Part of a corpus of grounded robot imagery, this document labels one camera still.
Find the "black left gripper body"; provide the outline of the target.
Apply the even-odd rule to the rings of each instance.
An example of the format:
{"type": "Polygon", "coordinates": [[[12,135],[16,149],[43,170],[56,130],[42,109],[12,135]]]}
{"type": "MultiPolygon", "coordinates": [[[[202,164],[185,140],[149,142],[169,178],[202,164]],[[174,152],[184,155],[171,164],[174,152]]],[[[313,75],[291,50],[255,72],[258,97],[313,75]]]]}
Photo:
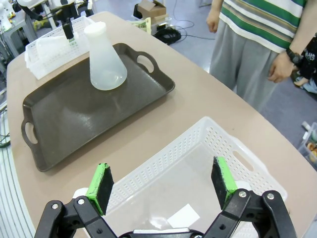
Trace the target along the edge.
{"type": "Polygon", "coordinates": [[[60,10],[61,12],[58,13],[58,19],[62,24],[69,22],[72,18],[77,18],[77,10],[73,3],[62,6],[60,10]]]}

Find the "person's left hand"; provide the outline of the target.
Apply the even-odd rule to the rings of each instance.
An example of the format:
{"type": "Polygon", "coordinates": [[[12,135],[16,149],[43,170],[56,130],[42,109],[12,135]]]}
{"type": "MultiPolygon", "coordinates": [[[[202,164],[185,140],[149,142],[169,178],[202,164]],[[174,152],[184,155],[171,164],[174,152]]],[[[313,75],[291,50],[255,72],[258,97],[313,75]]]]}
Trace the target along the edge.
{"type": "Polygon", "coordinates": [[[287,53],[282,52],[274,59],[269,70],[268,80],[280,83],[291,75],[293,68],[294,64],[287,53]]]}

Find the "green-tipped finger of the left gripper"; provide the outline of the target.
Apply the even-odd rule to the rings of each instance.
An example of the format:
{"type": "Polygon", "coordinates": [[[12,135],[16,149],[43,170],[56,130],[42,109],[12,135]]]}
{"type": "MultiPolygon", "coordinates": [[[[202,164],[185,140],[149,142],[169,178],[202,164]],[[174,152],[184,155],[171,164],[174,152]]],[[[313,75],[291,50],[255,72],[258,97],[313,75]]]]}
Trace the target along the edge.
{"type": "Polygon", "coordinates": [[[72,24],[67,22],[67,23],[62,23],[62,28],[65,33],[65,36],[68,40],[73,40],[74,34],[73,34],[73,29],[72,29],[72,24]]]}

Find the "person's right hand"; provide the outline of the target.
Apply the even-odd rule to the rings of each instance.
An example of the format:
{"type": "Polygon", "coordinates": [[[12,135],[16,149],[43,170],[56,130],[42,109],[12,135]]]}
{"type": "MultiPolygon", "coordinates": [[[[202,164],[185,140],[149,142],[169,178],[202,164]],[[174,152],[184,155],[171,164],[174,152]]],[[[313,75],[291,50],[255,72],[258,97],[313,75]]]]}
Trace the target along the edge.
{"type": "Polygon", "coordinates": [[[211,9],[206,18],[206,23],[211,33],[217,32],[218,24],[220,20],[219,16],[220,16],[220,10],[211,9]]]}

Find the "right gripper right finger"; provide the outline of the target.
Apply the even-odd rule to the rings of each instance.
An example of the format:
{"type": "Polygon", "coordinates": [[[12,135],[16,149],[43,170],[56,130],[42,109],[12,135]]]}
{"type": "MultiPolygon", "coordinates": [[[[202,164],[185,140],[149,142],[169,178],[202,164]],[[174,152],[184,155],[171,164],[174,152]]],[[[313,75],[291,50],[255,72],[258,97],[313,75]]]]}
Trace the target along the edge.
{"type": "Polygon", "coordinates": [[[296,238],[297,234],[281,194],[257,195],[238,188],[223,157],[214,157],[211,180],[221,212],[205,232],[207,238],[230,238],[241,222],[252,223],[260,238],[296,238]]]}

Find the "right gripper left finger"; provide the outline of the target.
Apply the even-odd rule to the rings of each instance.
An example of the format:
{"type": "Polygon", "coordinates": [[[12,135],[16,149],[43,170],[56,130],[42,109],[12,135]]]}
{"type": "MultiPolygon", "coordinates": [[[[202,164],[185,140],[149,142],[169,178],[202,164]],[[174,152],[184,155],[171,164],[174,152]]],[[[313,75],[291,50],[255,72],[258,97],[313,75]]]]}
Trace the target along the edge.
{"type": "Polygon", "coordinates": [[[67,204],[49,201],[35,232],[36,238],[72,238],[85,228],[90,238],[115,238],[103,219],[114,185],[110,166],[98,164],[85,195],[72,198],[67,204]]]}

